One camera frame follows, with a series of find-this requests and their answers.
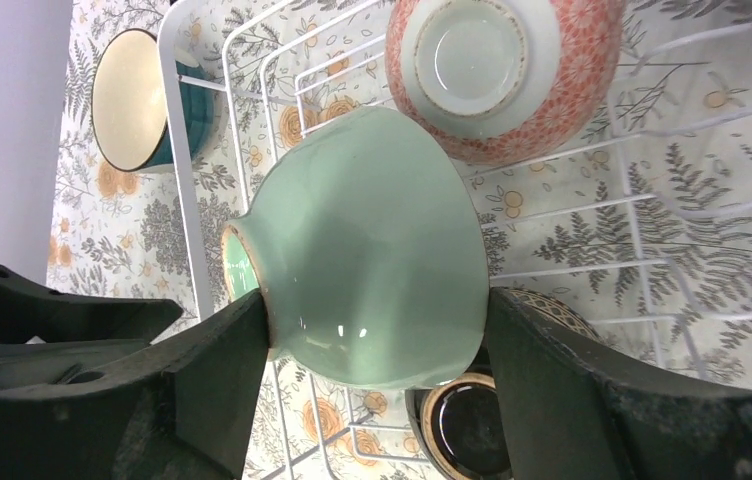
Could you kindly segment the light green celadon bowl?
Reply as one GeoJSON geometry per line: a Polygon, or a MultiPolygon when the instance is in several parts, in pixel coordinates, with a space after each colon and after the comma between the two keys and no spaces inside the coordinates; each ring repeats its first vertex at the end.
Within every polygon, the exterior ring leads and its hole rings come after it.
{"type": "Polygon", "coordinates": [[[309,134],[223,228],[229,295],[258,290],[272,357],[359,389],[434,387],[464,373],[489,293],[462,179],[409,117],[364,106],[309,134]]]}

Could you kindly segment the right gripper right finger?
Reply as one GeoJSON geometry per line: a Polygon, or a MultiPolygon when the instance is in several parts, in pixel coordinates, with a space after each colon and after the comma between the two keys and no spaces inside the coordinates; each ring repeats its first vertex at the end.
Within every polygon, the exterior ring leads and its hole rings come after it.
{"type": "Polygon", "coordinates": [[[622,354],[489,294],[485,341],[517,479],[752,479],[752,390],[622,354]]]}

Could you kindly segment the black glazed patterned bowl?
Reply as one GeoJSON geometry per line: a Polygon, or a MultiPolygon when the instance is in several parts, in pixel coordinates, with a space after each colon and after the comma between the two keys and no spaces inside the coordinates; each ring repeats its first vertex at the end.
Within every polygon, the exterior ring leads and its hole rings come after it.
{"type": "Polygon", "coordinates": [[[471,364],[427,392],[411,426],[451,479],[553,477],[589,465],[588,453],[544,467],[543,449],[574,448],[576,434],[604,442],[608,416],[589,373],[567,346],[602,349],[594,328],[566,304],[525,289],[479,287],[457,306],[450,333],[480,340],[488,369],[471,364]]]}

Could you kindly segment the teal bowl cream interior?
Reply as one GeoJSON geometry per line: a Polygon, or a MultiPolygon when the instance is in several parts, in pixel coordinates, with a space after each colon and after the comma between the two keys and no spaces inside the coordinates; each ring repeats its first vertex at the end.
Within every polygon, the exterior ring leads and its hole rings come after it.
{"type": "MultiPolygon", "coordinates": [[[[175,49],[179,74],[207,80],[200,63],[175,49]]],[[[173,171],[167,105],[157,38],[142,29],[120,32],[107,45],[94,76],[91,119],[108,164],[122,172],[173,171]]],[[[191,160],[209,142],[215,119],[211,89],[180,83],[191,160]]]]}

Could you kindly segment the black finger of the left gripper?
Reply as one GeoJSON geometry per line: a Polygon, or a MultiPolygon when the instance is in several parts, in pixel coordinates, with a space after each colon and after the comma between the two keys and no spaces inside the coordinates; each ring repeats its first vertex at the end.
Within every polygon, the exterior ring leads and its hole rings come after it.
{"type": "Polygon", "coordinates": [[[39,285],[0,265],[0,344],[142,339],[150,342],[183,314],[169,299],[75,295],[39,285]]]}

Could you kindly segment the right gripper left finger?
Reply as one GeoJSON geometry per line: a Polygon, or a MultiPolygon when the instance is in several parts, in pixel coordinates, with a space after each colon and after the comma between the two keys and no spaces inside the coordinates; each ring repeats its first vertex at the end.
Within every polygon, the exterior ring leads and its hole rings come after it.
{"type": "Polygon", "coordinates": [[[0,479],[238,479],[267,354],[250,292],[65,383],[0,390],[0,479]]]}

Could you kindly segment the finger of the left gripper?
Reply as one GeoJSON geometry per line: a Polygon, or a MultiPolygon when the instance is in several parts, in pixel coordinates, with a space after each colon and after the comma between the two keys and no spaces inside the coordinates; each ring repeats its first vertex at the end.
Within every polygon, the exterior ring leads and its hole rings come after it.
{"type": "Polygon", "coordinates": [[[0,344],[0,395],[91,395],[107,367],[150,346],[144,339],[0,344]]]}

